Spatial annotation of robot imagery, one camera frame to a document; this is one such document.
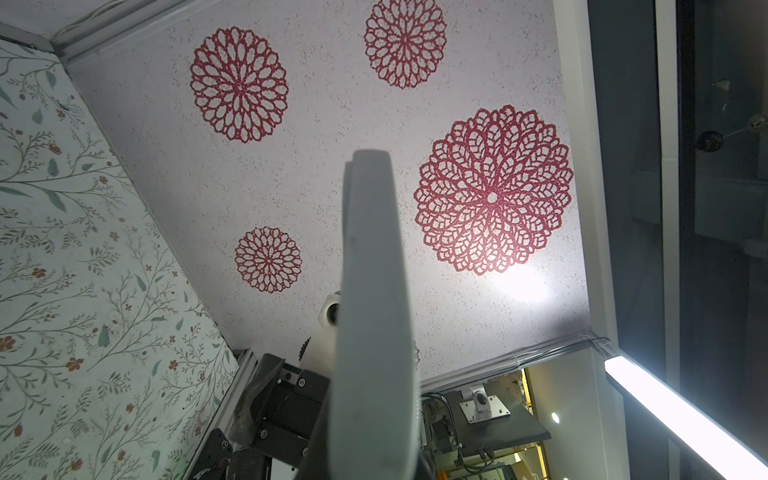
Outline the black phone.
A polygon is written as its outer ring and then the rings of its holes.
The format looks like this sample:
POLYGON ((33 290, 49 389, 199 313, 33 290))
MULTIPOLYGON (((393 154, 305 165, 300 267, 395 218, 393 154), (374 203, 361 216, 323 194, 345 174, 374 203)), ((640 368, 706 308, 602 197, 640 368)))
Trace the black phone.
POLYGON ((357 150, 345 166, 343 271, 328 462, 333 479, 411 479, 418 385, 390 155, 357 150))

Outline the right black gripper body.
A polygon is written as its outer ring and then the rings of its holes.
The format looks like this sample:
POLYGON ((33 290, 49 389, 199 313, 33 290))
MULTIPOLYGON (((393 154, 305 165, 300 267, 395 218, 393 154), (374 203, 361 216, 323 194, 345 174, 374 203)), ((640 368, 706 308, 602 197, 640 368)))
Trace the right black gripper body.
POLYGON ((292 479, 330 380, 271 354, 240 352, 238 366, 197 449, 197 477, 292 479))

